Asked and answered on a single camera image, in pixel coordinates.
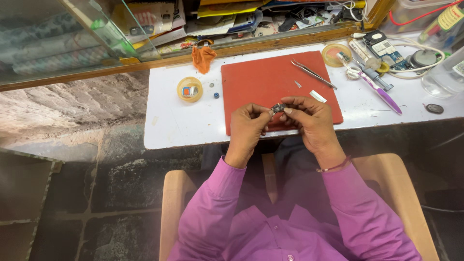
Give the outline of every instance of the cleaning solution bottle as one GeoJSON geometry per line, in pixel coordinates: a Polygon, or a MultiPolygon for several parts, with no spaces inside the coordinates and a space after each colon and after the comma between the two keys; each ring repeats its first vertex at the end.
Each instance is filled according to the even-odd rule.
{"type": "Polygon", "coordinates": [[[464,91],[464,47],[426,73],[422,77],[422,87],[438,98],[464,91]]]}

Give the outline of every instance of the tweezers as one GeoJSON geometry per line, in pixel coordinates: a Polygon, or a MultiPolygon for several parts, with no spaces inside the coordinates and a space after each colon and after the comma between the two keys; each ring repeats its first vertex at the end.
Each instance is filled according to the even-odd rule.
{"type": "Polygon", "coordinates": [[[299,62],[297,62],[295,59],[293,60],[290,60],[291,63],[293,63],[293,65],[297,66],[297,67],[300,67],[301,70],[303,70],[303,72],[307,73],[308,75],[320,80],[321,82],[327,84],[327,86],[331,87],[331,88],[334,88],[335,90],[337,89],[337,87],[335,87],[335,85],[331,84],[330,82],[326,81],[324,78],[322,78],[321,76],[319,76],[317,73],[315,73],[313,70],[309,69],[308,67],[306,67],[305,65],[303,64],[300,64],[299,62]]]}

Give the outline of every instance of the shirt sleeve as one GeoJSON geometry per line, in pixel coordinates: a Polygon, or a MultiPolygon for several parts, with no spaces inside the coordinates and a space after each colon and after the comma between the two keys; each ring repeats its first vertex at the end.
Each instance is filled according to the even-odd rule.
{"type": "Polygon", "coordinates": [[[368,261],[422,260],[401,219],[364,183],[352,164],[322,177],[343,243],[356,256],[368,261]]]}
{"type": "Polygon", "coordinates": [[[182,213],[168,261],[223,260],[245,170],[229,166],[222,156],[182,213]]]}

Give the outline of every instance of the toothbrush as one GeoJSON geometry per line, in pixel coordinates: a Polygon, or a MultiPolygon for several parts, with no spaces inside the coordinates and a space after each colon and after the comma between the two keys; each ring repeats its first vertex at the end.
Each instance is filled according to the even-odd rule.
{"type": "Polygon", "coordinates": [[[380,98],[390,106],[396,113],[402,115],[403,112],[401,111],[400,107],[393,101],[393,99],[382,89],[380,88],[375,82],[369,78],[360,68],[359,70],[352,69],[348,66],[347,61],[349,61],[349,57],[344,54],[343,52],[339,52],[337,54],[337,58],[343,63],[343,65],[347,68],[347,70],[351,73],[356,73],[360,77],[362,77],[371,87],[375,90],[375,93],[380,96],[380,98]]]}

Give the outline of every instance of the white desk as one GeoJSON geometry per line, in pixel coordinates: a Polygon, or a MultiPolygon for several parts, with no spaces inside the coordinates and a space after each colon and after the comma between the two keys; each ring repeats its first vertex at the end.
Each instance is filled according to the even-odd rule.
{"type": "MultiPolygon", "coordinates": [[[[191,63],[170,68],[151,69],[145,122],[145,147],[162,149],[229,141],[230,137],[226,135],[222,99],[222,65],[299,52],[321,51],[324,47],[324,44],[318,44],[215,59],[211,63],[210,72],[206,75],[197,73],[191,63]],[[195,103],[184,102],[177,96],[177,84],[187,76],[196,77],[203,84],[203,96],[195,103]],[[214,87],[210,88],[210,83],[214,83],[214,87]],[[215,92],[219,93],[220,98],[213,97],[215,92]]],[[[397,50],[403,56],[407,56],[417,49],[398,46],[397,50]]],[[[338,87],[335,94],[344,119],[342,124],[334,125],[336,130],[464,117],[464,93],[448,99],[435,98],[424,91],[420,79],[402,80],[386,75],[383,77],[384,81],[394,85],[388,94],[403,111],[403,115],[400,116],[391,111],[362,79],[357,81],[346,79],[344,67],[333,68],[326,65],[326,68],[330,81],[338,87]],[[430,113],[424,107],[427,104],[441,105],[445,111],[440,115],[430,113]]],[[[308,88],[309,96],[311,89],[306,86],[302,88],[308,88]]],[[[291,134],[297,134],[297,131],[268,132],[266,137],[291,134]]]]}

